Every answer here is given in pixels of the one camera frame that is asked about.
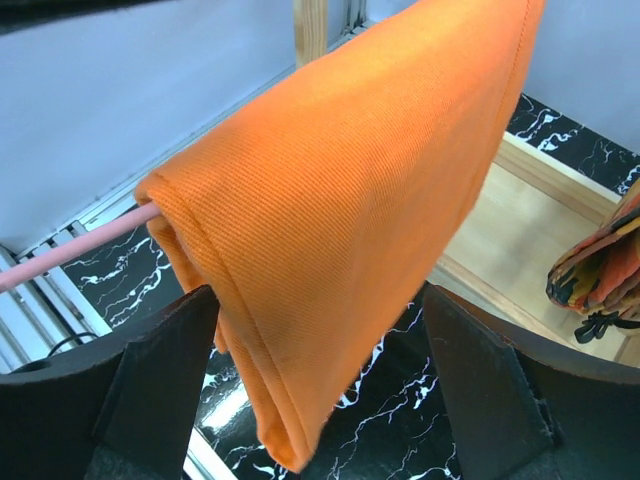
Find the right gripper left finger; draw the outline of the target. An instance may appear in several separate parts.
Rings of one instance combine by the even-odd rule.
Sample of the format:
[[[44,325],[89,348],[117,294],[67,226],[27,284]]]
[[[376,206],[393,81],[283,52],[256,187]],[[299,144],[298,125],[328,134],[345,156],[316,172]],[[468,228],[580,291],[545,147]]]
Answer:
[[[200,287],[2,375],[2,478],[181,478],[217,318]]]

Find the orange trousers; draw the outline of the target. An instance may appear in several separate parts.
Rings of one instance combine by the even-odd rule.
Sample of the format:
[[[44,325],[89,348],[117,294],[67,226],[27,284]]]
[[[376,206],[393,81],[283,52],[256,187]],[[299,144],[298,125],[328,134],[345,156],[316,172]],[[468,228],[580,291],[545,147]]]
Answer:
[[[136,201],[270,457],[298,472],[473,208],[519,101],[541,1],[419,1],[153,170]]]

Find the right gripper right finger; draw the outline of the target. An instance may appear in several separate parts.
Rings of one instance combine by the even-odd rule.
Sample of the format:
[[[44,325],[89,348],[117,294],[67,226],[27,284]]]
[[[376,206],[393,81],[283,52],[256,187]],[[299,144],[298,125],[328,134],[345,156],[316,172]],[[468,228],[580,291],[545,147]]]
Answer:
[[[424,320],[466,479],[636,479],[639,371],[429,284]]]

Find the pink wire hanger with orange trousers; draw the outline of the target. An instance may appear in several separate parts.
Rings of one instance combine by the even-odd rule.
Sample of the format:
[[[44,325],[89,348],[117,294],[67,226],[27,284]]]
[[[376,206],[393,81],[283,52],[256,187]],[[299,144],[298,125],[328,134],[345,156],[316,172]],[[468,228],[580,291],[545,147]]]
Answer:
[[[161,215],[160,209],[153,203],[147,203],[85,233],[70,242],[55,247],[42,255],[17,264],[1,274],[1,292],[4,293],[17,285],[34,279],[45,272],[75,259],[105,243],[144,225]]]

